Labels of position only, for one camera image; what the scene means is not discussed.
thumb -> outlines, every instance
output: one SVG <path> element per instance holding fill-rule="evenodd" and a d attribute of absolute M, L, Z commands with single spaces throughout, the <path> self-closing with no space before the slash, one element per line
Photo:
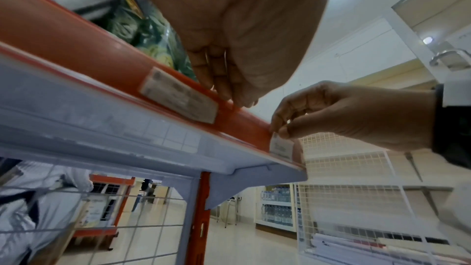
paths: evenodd
<path fill-rule="evenodd" d="M 291 120 L 282 126 L 278 132 L 283 139 L 295 139 L 308 136 L 313 133 L 335 133 L 339 125 L 339 119 L 334 117 L 335 105 L 320 111 L 306 114 Z"/>

door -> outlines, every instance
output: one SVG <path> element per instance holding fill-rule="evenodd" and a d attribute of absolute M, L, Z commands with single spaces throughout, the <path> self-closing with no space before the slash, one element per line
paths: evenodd
<path fill-rule="evenodd" d="M 401 0 L 384 17 L 438 82 L 470 67 L 471 0 Z"/>

black sleeve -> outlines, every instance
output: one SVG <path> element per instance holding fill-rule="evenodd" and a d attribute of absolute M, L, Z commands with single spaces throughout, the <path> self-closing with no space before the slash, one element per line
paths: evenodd
<path fill-rule="evenodd" d="M 443 107 L 442 84 L 437 85 L 435 94 L 432 150 L 452 164 L 471 169 L 471 106 Z"/>

white floor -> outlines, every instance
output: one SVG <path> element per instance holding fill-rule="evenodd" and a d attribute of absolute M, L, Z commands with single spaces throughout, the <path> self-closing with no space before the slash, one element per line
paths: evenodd
<path fill-rule="evenodd" d="M 178 250 L 181 227 L 161 225 L 167 205 L 146 204 L 142 215 L 140 211 L 124 215 L 120 226 L 147 226 L 140 228 L 122 228 L 113 241 L 112 251 L 71 252 L 66 251 L 58 265 L 173 265 L 175 255 L 153 258 L 156 255 L 174 253 Z M 184 202 L 168 205 L 165 225 L 183 223 Z M 206 265 L 297 265 L 297 244 L 293 239 L 258 231 L 254 225 L 238 223 L 224 228 L 224 222 L 211 219 L 205 256 Z"/>

fingernail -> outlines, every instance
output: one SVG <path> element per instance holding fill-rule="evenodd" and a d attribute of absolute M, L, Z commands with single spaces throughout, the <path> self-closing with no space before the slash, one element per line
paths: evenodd
<path fill-rule="evenodd" d="M 288 127 L 287 126 L 281 127 L 280 130 L 278 131 L 278 135 L 282 139 L 289 139 Z"/>

